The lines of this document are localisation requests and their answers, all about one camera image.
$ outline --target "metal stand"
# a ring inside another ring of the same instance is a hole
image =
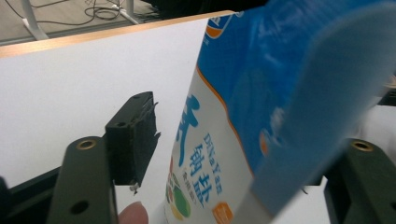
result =
[[[49,37],[44,33],[40,26],[38,26],[37,21],[35,20],[35,13],[33,13],[30,0],[21,0],[21,3],[26,15],[26,19],[22,19],[26,28],[36,40],[48,39]]]
[[[141,20],[134,16],[134,0],[126,0],[126,8],[120,9],[120,7],[113,5],[113,8],[119,9],[121,16],[130,21],[131,23],[137,25],[143,23]]]

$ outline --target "finger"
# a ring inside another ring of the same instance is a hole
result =
[[[149,215],[141,202],[128,205],[119,215],[120,224],[149,224]]]

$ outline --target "screw hole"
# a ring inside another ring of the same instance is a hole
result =
[[[117,127],[123,127],[123,126],[125,126],[125,125],[126,125],[125,122],[116,123],[116,126],[117,126]]]
[[[85,210],[87,210],[87,208],[90,205],[88,204],[87,201],[81,201],[78,203],[75,203],[71,208],[70,208],[70,213],[73,215],[78,215],[83,213]]]
[[[93,148],[94,146],[96,146],[96,142],[90,139],[78,143],[77,149],[85,150],[85,149]]]
[[[352,143],[352,146],[360,151],[370,152],[373,151],[373,147],[360,141],[355,141]]]

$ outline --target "gray floor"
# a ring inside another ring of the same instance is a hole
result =
[[[59,21],[74,24],[83,23],[91,19],[84,13],[84,10],[88,7],[93,7],[94,0],[68,0],[47,7],[37,7],[58,1],[60,0],[30,0],[31,5],[36,6],[33,8],[36,19],[38,21]],[[8,2],[24,17],[21,0],[8,0]],[[95,7],[112,7],[113,5],[107,0],[96,0]],[[141,21],[144,22],[159,20],[158,14],[155,13],[155,8],[140,0],[134,0],[134,13],[136,13],[136,17],[141,18]],[[113,14],[108,12],[101,13],[100,16],[114,17]],[[59,37],[132,24],[119,15],[112,21],[95,18],[84,25],[61,25],[46,22],[40,22],[39,25],[49,37]],[[34,38],[23,25],[21,18],[9,7],[6,0],[0,0],[0,46],[28,41],[34,41]]]

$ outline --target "hand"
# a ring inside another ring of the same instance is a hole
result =
[[[149,215],[141,202],[128,205],[119,215],[120,224],[149,224]]]

